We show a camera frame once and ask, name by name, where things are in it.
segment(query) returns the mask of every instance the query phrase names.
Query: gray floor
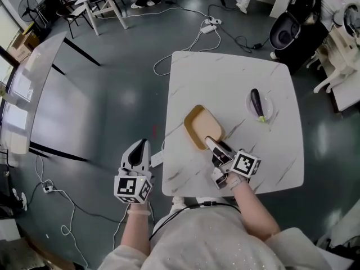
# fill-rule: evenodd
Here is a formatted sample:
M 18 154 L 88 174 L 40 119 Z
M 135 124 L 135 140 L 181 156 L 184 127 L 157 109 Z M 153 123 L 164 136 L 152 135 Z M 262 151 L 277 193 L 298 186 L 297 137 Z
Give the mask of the gray floor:
M 235 0 L 226 1 L 234 7 Z M 208 4 L 220 5 L 219 0 L 178 0 L 178 3 L 202 12 L 207 11 Z M 168 7 L 160 4 L 128 14 L 159 12 Z M 270 11 L 270 5 L 252 0 L 247 16 L 219 8 L 211 8 L 211 15 L 222 19 L 224 28 L 232 35 L 245 35 L 252 45 L 268 37 L 274 22 L 269 17 Z M 156 76 L 153 64 L 189 46 L 203 19 L 193 12 L 171 10 L 156 16 L 129 18 L 128 30 L 117 19 L 97 19 L 99 37 L 85 21 L 78 28 L 73 24 L 76 36 L 73 42 L 102 66 L 95 66 L 66 45 L 61 47 L 55 64 L 66 76 L 51 71 L 32 140 L 92 162 L 45 159 L 45 179 L 52 179 L 57 188 L 65 190 L 85 210 L 121 219 L 125 205 L 113 197 L 113 179 L 123 151 L 136 140 L 148 138 L 155 153 L 164 139 L 169 77 Z M 56 24 L 52 34 L 61 31 L 68 31 L 64 21 Z M 272 50 L 269 44 L 248 54 L 224 32 L 219 33 L 222 42 L 216 52 L 269 59 Z M 214 47 L 217 43 L 215 33 L 203 35 L 193 50 Z M 158 67 L 160 73 L 169 69 L 170 60 Z M 319 238 L 351 208 L 359 199 L 360 187 L 360 115 L 353 110 L 344 115 L 334 114 L 324 92 L 313 94 L 312 89 L 321 80 L 319 75 L 314 69 L 301 69 L 292 78 L 304 133 L 304 185 L 259 195 L 281 228 L 299 227 L 311 239 Z M 33 154 L 19 157 L 20 167 L 12 174 L 15 186 L 28 195 L 38 183 L 34 158 Z M 162 168 L 153 173 L 156 183 L 151 201 L 159 219 L 169 210 L 171 198 L 161 193 Z M 59 194 L 46 195 L 38 188 L 28 212 L 17 222 L 49 251 L 84 264 L 73 239 L 60 231 L 61 225 L 69 225 L 71 211 L 71 203 Z M 76 210 L 73 233 L 92 269 L 112 249 L 116 227 L 116 223 Z

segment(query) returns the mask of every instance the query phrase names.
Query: eggplant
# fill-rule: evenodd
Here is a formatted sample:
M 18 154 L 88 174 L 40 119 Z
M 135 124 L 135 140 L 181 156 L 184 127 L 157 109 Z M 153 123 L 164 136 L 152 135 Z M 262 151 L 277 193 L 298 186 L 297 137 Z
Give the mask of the eggplant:
M 251 101 L 254 105 L 255 111 L 259 116 L 259 120 L 261 122 L 265 123 L 265 117 L 264 117 L 263 108 L 261 106 L 259 91 L 256 88 L 252 89 L 250 92 L 250 97 L 251 97 Z

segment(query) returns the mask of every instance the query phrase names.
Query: cardboard box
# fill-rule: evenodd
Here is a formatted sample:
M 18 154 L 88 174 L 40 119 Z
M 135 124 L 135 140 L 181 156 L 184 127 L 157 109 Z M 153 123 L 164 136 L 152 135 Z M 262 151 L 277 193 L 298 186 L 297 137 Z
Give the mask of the cardboard box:
M 29 32 L 27 35 L 19 34 L 8 48 L 8 52 L 18 62 L 23 62 L 39 44 L 39 38 L 33 31 Z

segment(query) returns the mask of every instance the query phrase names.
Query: wooden tray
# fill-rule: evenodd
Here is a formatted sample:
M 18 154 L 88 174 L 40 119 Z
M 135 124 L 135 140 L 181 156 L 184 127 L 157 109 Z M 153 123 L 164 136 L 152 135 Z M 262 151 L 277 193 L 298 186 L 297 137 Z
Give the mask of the wooden tray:
M 184 119 L 184 126 L 195 146 L 200 150 L 206 150 L 208 146 L 205 138 L 210 136 L 217 142 L 225 136 L 225 131 L 211 112 L 203 107 L 196 105 Z

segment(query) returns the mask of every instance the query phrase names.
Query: white plate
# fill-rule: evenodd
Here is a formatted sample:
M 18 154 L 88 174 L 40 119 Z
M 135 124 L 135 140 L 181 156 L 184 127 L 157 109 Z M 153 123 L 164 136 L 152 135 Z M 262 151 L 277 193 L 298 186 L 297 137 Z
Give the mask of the white plate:
M 270 97 L 265 95 L 264 93 L 259 91 L 259 94 L 260 94 L 260 101 L 261 101 L 261 105 L 263 108 L 265 120 L 268 121 L 268 120 L 270 120 L 270 118 L 274 112 L 272 101 L 271 101 Z M 254 120 L 259 121 L 259 116 L 258 116 L 258 114 L 255 110 L 255 107 L 251 101 L 250 93 L 246 96 L 245 106 L 246 106 L 246 111 L 250 114 L 250 116 Z

